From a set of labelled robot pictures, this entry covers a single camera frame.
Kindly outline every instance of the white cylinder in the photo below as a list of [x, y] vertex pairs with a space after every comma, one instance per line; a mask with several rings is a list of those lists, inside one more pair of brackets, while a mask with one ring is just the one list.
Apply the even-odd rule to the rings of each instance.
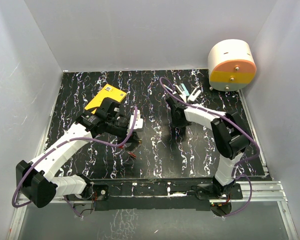
[[250, 47], [243, 40], [218, 42], [208, 55], [209, 83], [216, 90], [240, 90], [252, 81], [256, 71]]

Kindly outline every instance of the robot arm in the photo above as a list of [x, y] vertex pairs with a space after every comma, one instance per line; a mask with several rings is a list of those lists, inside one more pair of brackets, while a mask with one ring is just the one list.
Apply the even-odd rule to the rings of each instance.
[[[176, 92], [173, 95], [182, 101], [182, 98]], [[250, 141], [220, 117], [197, 109], [196, 107], [205, 109], [201, 104], [192, 104], [192, 107], [185, 106], [171, 96], [166, 101], [171, 109], [172, 127], [184, 131], [186, 126], [197, 123], [212, 130], [216, 148], [220, 152], [219, 166], [213, 177], [213, 191], [218, 196], [227, 194], [235, 183], [232, 176], [235, 164], [241, 159]], [[238, 112], [227, 113], [208, 110], [227, 117], [245, 132], [247, 131]]]
[[18, 185], [29, 168], [42, 159], [46, 153], [52, 151], [34, 167], [20, 188], [20, 191], [38, 208], [46, 206], [54, 197], [70, 194], [84, 198], [89, 197], [91, 183], [87, 177], [83, 175], [55, 177], [60, 167], [80, 148], [89, 143], [89, 139], [106, 132], [117, 136], [119, 144], [127, 137], [127, 132], [133, 128], [132, 135], [127, 141], [131, 145], [126, 149], [131, 151], [139, 145], [141, 140], [136, 131], [142, 130], [143, 119], [138, 110], [136, 122], [132, 126], [134, 114], [129, 119], [120, 113], [120, 102], [125, 96], [126, 93], [107, 84], [59, 140], [29, 163], [22, 160], [16, 166]]

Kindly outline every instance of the white wall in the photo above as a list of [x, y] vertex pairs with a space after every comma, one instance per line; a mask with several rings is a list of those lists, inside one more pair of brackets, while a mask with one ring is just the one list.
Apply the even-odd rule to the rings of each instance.
[[23, 0], [0, 0], [0, 240], [14, 208], [16, 164], [35, 156], [62, 71]]
[[300, 0], [278, 1], [252, 51], [258, 74], [244, 93], [300, 236]]
[[206, 68], [210, 49], [252, 44], [276, 0], [25, 0], [62, 70]]

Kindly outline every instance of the purple cable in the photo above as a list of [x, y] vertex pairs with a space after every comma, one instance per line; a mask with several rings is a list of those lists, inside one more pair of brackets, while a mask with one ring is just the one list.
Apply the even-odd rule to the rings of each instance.
[[63, 199], [66, 201], [66, 203], [72, 208], [72, 211], [77, 214], [78, 217], [82, 218], [82, 215], [80, 214], [80, 212], [78, 212], [69, 202], [69, 200], [66, 198], [66, 196], [63, 196]]
[[175, 89], [174, 86], [173, 86], [172, 83], [169, 81], [169, 79], [167, 79], [166, 77], [163, 77], [163, 76], [162, 76], [162, 77], [159, 78], [159, 82], [160, 82], [160, 84], [161, 84], [163, 90], [164, 90], [166, 93], [168, 93], [172, 98], [174, 98], [175, 100], [177, 100], [178, 102], [182, 103], [183, 105], [185, 105], [185, 106], [187, 106], [187, 107], [194, 108], [194, 109], [199, 109], [199, 110], [202, 110], [202, 111], [204, 111], [204, 112], [206, 112], [206, 113], [208, 113], [208, 114], [211, 114], [211, 115], [215, 115], [215, 116], [220, 117], [222, 120], [224, 120], [224, 121], [230, 123], [232, 126], [234, 126], [240, 133], [242, 133], [247, 139], [249, 139], [249, 141], [255, 146], [255, 148], [256, 148], [256, 154], [253, 155], [253, 156], [247, 157], [246, 159], [242, 159], [242, 160], [238, 161], [238, 162], [234, 165], [235, 167], [233, 168], [233, 171], [232, 171], [232, 176], [233, 176], [233, 178], [234, 178], [235, 180], [238, 180], [238, 179], [240, 179], [240, 178], [242, 178], [242, 177], [245, 177], [245, 178], [248, 180], [249, 185], [250, 185], [250, 195], [249, 195], [249, 198], [248, 198], [247, 202], [245, 203], [245, 205], [244, 205], [242, 208], [240, 208], [240, 209], [238, 209], [238, 210], [236, 210], [236, 211], [234, 211], [234, 212], [231, 212], [231, 213], [225, 215], [225, 217], [229, 217], [229, 216], [232, 216], [232, 215], [234, 215], [234, 214], [237, 214], [237, 213], [241, 212], [241, 211], [242, 211], [243, 209], [245, 209], [245, 208], [247, 207], [247, 205], [250, 203], [250, 200], [251, 200], [251, 197], [252, 197], [252, 184], [251, 184], [251, 181], [250, 181], [250, 179], [248, 178], [248, 176], [245, 175], [245, 174], [241, 174], [241, 175], [239, 175], [238, 177], [235, 177], [235, 176], [236, 176], [236, 170], [237, 170], [236, 166], [238, 166], [239, 164], [241, 164], [241, 163], [243, 163], [243, 162], [245, 162], [245, 161], [250, 161], [250, 160], [252, 160], [252, 159], [256, 159], [256, 158], [259, 156], [259, 154], [260, 154], [260, 148], [259, 148], [258, 144], [256, 143], [255, 140], [253, 140], [252, 137], [249, 136], [249, 134], [247, 134], [245, 131], [243, 131], [237, 124], [235, 124], [233, 121], [231, 121], [231, 120], [228, 119], [227, 117], [222, 116], [222, 115], [220, 115], [220, 114], [218, 114], [218, 113], [215, 113], [215, 112], [213, 112], [213, 111], [209, 111], [208, 109], [205, 109], [205, 108], [203, 108], [203, 107], [193, 106], [193, 105], [191, 105], [191, 104], [188, 104], [188, 103], [186, 103], [186, 102], [180, 100], [180, 99], [177, 98], [176, 96], [174, 96], [170, 91], [168, 91], [168, 90], [165, 88], [164, 84], [162, 83], [162, 79], [165, 79], [165, 80], [169, 83], [169, 85], [170, 85], [170, 87], [171, 87], [171, 89], [172, 89], [173, 91], [174, 91], [174, 89]]
[[249, 177], [248, 177], [247, 175], [245, 175], [245, 174], [241, 174], [241, 175], [237, 176], [237, 177], [235, 178], [235, 180], [238, 180], [238, 179], [240, 179], [240, 178], [242, 178], [242, 177], [245, 177], [245, 178], [247, 179], [249, 185], [250, 185], [250, 195], [249, 195], [249, 198], [248, 198], [248, 200], [246, 201], [246, 203], [243, 205], [243, 207], [239, 208], [239, 209], [236, 210], [236, 211], [230, 212], [230, 213], [227, 214], [227, 215], [224, 215], [224, 217], [230, 217], [230, 216], [232, 216], [232, 215], [235, 215], [235, 214], [241, 212], [242, 210], [244, 210], [244, 209], [248, 206], [248, 204], [249, 204], [250, 201], [251, 201], [251, 198], [252, 198], [252, 184], [251, 184], [251, 180], [249, 179]]
[[17, 199], [17, 195], [18, 195], [18, 192], [22, 186], [22, 184], [24, 183], [24, 181], [26, 180], [27, 176], [31, 173], [31, 171], [43, 160], [45, 159], [47, 156], [49, 156], [51, 153], [53, 153], [57, 148], [60, 148], [61, 146], [67, 144], [68, 142], [72, 142], [72, 141], [76, 141], [76, 140], [86, 140], [86, 141], [92, 141], [92, 142], [96, 142], [96, 143], [99, 143], [99, 144], [104, 144], [104, 145], [107, 145], [107, 146], [110, 146], [110, 147], [114, 147], [114, 148], [117, 148], [117, 147], [121, 147], [123, 145], [126, 144], [126, 142], [128, 141], [128, 139], [130, 138], [132, 132], [134, 131], [134, 127], [135, 127], [135, 123], [137, 121], [137, 115], [138, 115], [138, 109], [137, 107], [135, 106], [134, 107], [134, 118], [133, 118], [133, 121], [132, 121], [132, 128], [128, 131], [127, 135], [126, 135], [126, 138], [123, 140], [123, 142], [119, 143], [119, 144], [113, 144], [113, 143], [110, 143], [110, 142], [107, 142], [107, 141], [101, 141], [101, 140], [98, 140], [98, 139], [94, 139], [94, 138], [90, 138], [90, 137], [74, 137], [74, 138], [71, 138], [69, 139], [69, 141], [64, 141], [62, 143], [60, 143], [59, 145], [56, 146], [56, 148], [52, 148], [51, 150], [49, 150], [48, 152], [46, 152], [42, 157], [40, 157], [38, 159], [38, 161], [36, 161], [34, 164], [31, 165], [31, 167], [29, 168], [28, 171], [26, 171], [26, 173], [24, 174], [24, 176], [21, 178], [20, 182], [18, 183], [18, 185], [16, 186], [16, 189], [13, 193], [13, 196], [12, 196], [12, 206], [15, 207], [15, 208], [21, 208], [21, 207], [24, 207], [28, 204], [31, 203], [31, 201], [27, 201], [25, 203], [22, 203], [22, 204], [19, 204], [17, 205], [16, 203], [16, 199]]

